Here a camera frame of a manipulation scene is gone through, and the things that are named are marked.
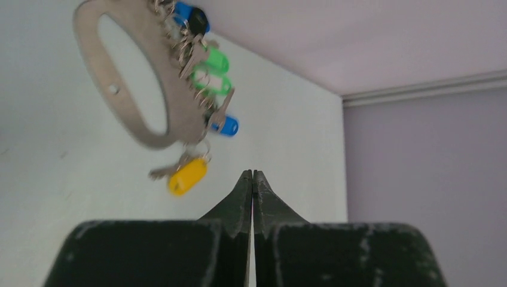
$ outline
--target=key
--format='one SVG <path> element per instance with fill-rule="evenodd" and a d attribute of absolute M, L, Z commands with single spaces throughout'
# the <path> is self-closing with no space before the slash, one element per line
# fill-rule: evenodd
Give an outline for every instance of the key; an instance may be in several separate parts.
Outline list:
<path fill-rule="evenodd" d="M 192 71 L 194 70 L 194 67 L 198 65 L 200 62 L 203 62 L 207 60 L 207 58 L 210 55 L 210 51 L 206 50 L 204 46 L 201 44 L 201 40 L 203 39 L 202 35 L 197 35 L 193 40 L 193 52 L 190 56 L 190 59 L 188 59 L 187 64 L 181 70 L 181 73 L 179 74 L 179 77 L 182 79 L 188 78 Z"/>
<path fill-rule="evenodd" d="M 212 45 L 203 45 L 203 36 L 197 35 L 193 40 L 192 56 L 180 73 L 180 78 L 186 79 L 193 72 L 194 67 L 203 62 L 221 74 L 229 71 L 229 60 L 224 53 Z"/>
<path fill-rule="evenodd" d="M 172 194 L 182 196 L 204 178 L 206 172 L 207 160 L 202 157 L 196 158 L 171 176 L 167 187 Z"/>
<path fill-rule="evenodd" d="M 188 151 L 185 151 L 181 155 L 176 164 L 173 164 L 172 166 L 161 167 L 159 169 L 152 169 L 149 172 L 149 177 L 153 180 L 161 179 L 164 177 L 171 177 L 177 171 L 179 171 L 184 165 L 188 164 L 195 158 L 197 158 L 197 156 L 194 156 L 190 154 Z"/>
<path fill-rule="evenodd" d="M 217 132 L 222 132 L 222 129 L 225 126 L 225 111 L 227 110 L 227 107 L 229 106 L 229 103 L 231 102 L 231 99 L 234 94 L 234 88 L 232 88 L 229 91 L 229 94 L 227 94 L 227 97 L 224 99 L 224 103 L 218 108 L 211 116 L 209 117 L 209 121 L 207 124 L 207 127 L 209 128 L 213 124 L 215 124 L 218 127 Z"/>
<path fill-rule="evenodd" d="M 228 94 L 233 88 L 227 76 L 208 68 L 206 65 L 197 65 L 192 73 L 192 82 L 198 89 L 205 88 L 215 94 Z"/>

